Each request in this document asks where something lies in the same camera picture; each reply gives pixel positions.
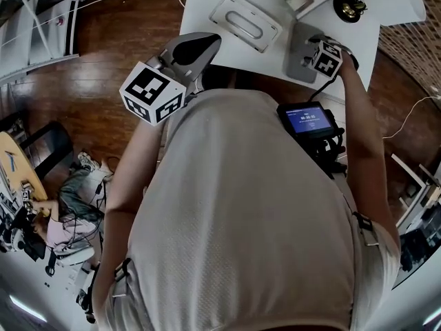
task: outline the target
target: small screen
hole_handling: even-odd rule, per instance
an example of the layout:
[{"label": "small screen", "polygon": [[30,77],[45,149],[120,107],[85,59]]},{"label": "small screen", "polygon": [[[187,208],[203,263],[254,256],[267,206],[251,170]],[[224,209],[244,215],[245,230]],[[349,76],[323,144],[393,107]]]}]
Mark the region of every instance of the small screen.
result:
[{"label": "small screen", "polygon": [[287,116],[297,133],[331,127],[320,107],[288,110]]}]

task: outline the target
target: yellow table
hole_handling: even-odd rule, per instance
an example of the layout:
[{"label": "yellow table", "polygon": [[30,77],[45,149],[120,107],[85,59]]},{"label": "yellow table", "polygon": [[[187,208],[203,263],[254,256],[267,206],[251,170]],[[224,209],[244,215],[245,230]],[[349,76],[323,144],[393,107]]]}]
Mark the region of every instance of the yellow table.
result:
[{"label": "yellow table", "polygon": [[[12,171],[11,159],[8,155],[12,154],[14,159],[14,171]],[[21,182],[29,181],[34,188],[32,198],[37,201],[47,200],[48,196],[43,184],[37,176],[32,164],[26,154],[14,139],[7,132],[0,132],[0,163],[9,179],[10,187],[16,192],[21,192]]]}]

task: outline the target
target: pink shirt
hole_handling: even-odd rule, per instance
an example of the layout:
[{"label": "pink shirt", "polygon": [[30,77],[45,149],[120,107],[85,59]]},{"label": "pink shirt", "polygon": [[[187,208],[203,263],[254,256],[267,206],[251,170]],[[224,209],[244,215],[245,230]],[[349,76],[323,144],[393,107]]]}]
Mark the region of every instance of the pink shirt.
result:
[{"label": "pink shirt", "polygon": [[96,230],[96,226],[84,219],[74,219],[72,216],[65,216],[57,222],[51,218],[48,224],[46,245],[49,248],[62,250],[67,244],[72,243],[74,235],[75,241],[88,236],[92,238],[94,230]]}]

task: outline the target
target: white box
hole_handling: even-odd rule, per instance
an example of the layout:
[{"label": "white box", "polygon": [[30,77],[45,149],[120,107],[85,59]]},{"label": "white box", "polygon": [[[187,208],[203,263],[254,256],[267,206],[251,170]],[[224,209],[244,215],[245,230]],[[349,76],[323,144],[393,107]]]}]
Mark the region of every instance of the white box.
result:
[{"label": "white box", "polygon": [[308,67],[333,79],[342,64],[342,50],[338,46],[320,41]]},{"label": "white box", "polygon": [[125,107],[152,124],[159,124],[184,105],[187,88],[140,61],[119,89]]}]

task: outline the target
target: ceiling light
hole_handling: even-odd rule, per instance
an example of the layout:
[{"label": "ceiling light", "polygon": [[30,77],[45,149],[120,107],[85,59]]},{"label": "ceiling light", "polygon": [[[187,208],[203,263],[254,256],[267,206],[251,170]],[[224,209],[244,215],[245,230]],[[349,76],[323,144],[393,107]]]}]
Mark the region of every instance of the ceiling light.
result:
[{"label": "ceiling light", "polygon": [[32,310],[31,308],[27,307],[26,305],[24,305],[22,302],[20,302],[20,300],[15,299],[12,295],[9,296],[11,298],[11,301],[18,306],[19,308],[23,309],[24,311],[28,312],[29,314],[31,314],[32,316],[44,321],[45,323],[48,322],[43,315],[39,314],[38,312]]},{"label": "ceiling light", "polygon": [[438,331],[438,330],[440,329],[440,326],[441,326],[441,321],[439,321],[439,322],[435,325],[435,327],[433,328],[433,331]]},{"label": "ceiling light", "polygon": [[431,322],[436,317],[438,317],[438,315],[440,315],[440,314],[441,314],[441,308],[438,308],[433,314],[431,314],[426,320],[424,320],[424,323],[422,323],[422,324],[426,325],[427,323]]}]

